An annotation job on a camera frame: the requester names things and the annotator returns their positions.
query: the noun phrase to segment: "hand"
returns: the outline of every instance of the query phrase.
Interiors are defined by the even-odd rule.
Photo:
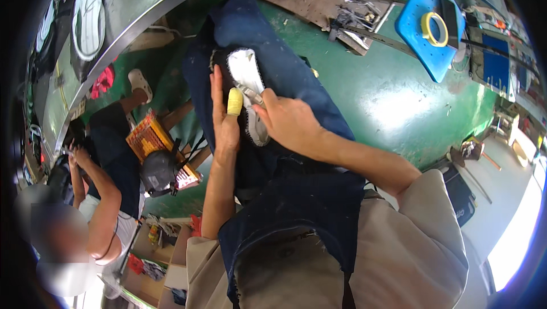
[[[227,115],[223,102],[221,67],[215,65],[211,80],[211,99],[213,99],[213,129],[215,130],[215,149],[217,152],[236,152],[239,148],[240,128],[237,116]]]
[[[68,149],[72,151],[73,148],[74,148],[74,140],[72,139],[72,142],[70,143],[70,146],[68,147]],[[70,167],[71,170],[77,169],[78,163],[76,162],[76,159],[74,158],[74,156],[68,155],[68,166]]]
[[[300,99],[278,98],[267,88],[262,92],[266,109],[253,105],[268,134],[291,151],[314,158],[320,150],[320,137],[326,129],[321,127],[311,107]]]
[[[87,153],[86,149],[82,147],[72,147],[72,158],[76,161],[76,164],[81,168],[85,168],[89,162],[92,162],[91,157]]]

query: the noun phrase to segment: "white t-shirt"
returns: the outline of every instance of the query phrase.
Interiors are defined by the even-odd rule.
[[[344,273],[315,235],[258,245],[236,267],[242,309],[340,308]],[[407,189],[399,211],[362,201],[350,279],[361,308],[453,308],[469,266],[442,174],[430,170]],[[231,309],[218,241],[188,240],[187,309]]]
[[[84,215],[87,222],[91,221],[91,217],[93,216],[93,213],[95,212],[95,209],[97,209],[97,206],[101,202],[100,199],[96,198],[95,196],[91,196],[87,194],[85,196],[84,201],[80,203],[80,207],[78,210]],[[142,213],[142,209],[144,208],[144,194],[140,193],[139,196],[139,202],[138,202],[138,215],[140,217],[140,214]],[[122,212],[121,210],[118,212],[118,228],[115,229],[116,235],[120,239],[121,242],[121,253],[120,255],[124,255],[127,250],[130,247],[131,241],[133,240],[133,235],[135,234],[135,231],[137,230],[137,220],[135,220],[132,216],[130,216],[127,213]]]

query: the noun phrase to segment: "navy blue fabric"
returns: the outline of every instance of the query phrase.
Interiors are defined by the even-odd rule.
[[[228,298],[238,302],[234,276],[238,256],[261,239],[279,231],[314,230],[340,269],[353,272],[357,253],[357,223],[366,180],[352,172],[316,174],[270,181],[249,205],[219,230]]]
[[[344,117],[306,63],[277,36],[255,0],[228,0],[213,9],[190,44],[182,62],[196,116],[211,151],[215,153],[209,62],[213,49],[228,46],[252,48],[266,87],[277,95],[299,98],[310,105],[315,117],[329,131],[355,140]],[[305,158],[282,149],[275,141],[256,148],[243,138],[236,162],[236,188],[262,188],[272,179],[279,158],[303,164]]]
[[[216,48],[240,46],[256,53],[264,85],[277,95],[308,103],[319,123],[329,131],[354,136],[329,94],[260,13],[255,0],[229,0],[213,9],[182,63],[196,115],[214,153],[209,62]],[[309,160],[271,141],[257,148],[244,135],[236,161],[236,189],[257,188],[243,210],[220,229],[228,297],[238,304],[236,260],[276,232],[298,227],[312,229],[342,271],[353,272],[357,251],[357,223],[366,180],[354,173],[336,173],[332,166]]]
[[[130,128],[121,104],[116,102],[97,111],[89,119],[89,127],[96,151],[94,159],[120,190],[120,210],[138,220],[140,162],[125,141]],[[90,184],[87,193],[101,199],[95,184]]]

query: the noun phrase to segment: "orange crate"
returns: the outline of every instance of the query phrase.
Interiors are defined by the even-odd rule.
[[[171,151],[174,145],[173,139],[165,132],[153,110],[138,123],[125,140],[135,155],[137,155],[141,164],[151,152],[158,150]],[[177,151],[177,161],[184,161],[184,156],[180,151]],[[199,184],[201,175],[195,171],[189,163],[184,165],[183,171],[185,175],[181,178],[177,177],[179,189]]]

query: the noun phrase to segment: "black bag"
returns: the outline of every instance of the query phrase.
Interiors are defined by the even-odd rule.
[[[204,140],[205,136],[202,135],[190,152],[190,156],[182,163],[177,163],[178,147],[181,145],[180,139],[175,140],[171,152],[158,150],[146,156],[140,169],[140,179],[151,197],[158,197],[167,193],[176,196],[178,192],[175,188],[176,176]]]

